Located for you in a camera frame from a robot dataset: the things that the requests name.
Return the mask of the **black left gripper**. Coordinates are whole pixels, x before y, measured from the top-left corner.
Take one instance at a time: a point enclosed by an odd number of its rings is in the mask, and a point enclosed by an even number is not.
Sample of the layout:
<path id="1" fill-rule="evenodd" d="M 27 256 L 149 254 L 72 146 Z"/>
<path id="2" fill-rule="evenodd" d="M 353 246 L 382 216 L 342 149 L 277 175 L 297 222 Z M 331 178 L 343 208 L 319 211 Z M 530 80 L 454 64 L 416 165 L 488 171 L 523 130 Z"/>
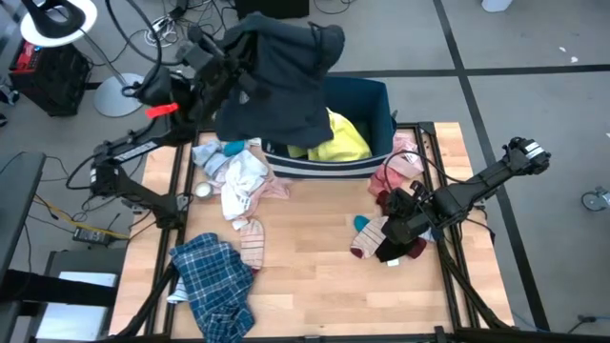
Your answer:
<path id="1" fill-rule="evenodd" d="M 260 97 L 258 83 L 245 71 L 252 71 L 256 59 L 257 34 L 241 35 L 238 50 L 222 50 L 216 45 L 197 46 L 197 121 L 211 122 L 232 87 L 239 85 L 239 98 Z"/>

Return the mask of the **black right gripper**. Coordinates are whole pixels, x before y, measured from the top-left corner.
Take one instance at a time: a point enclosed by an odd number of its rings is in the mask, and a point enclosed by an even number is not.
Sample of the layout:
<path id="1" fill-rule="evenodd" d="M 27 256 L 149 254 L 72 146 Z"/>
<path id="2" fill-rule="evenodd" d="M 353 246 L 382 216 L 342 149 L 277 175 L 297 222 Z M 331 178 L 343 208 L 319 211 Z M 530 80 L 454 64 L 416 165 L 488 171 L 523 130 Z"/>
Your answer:
<path id="1" fill-rule="evenodd" d="M 387 200 L 388 219 L 383 225 L 382 233 L 393 244 L 407 244 L 424 233 L 433 239 L 442 241 L 445 238 L 441 228 L 441 211 L 434 204 L 442 188 L 417 200 L 402 188 L 393 189 Z"/>

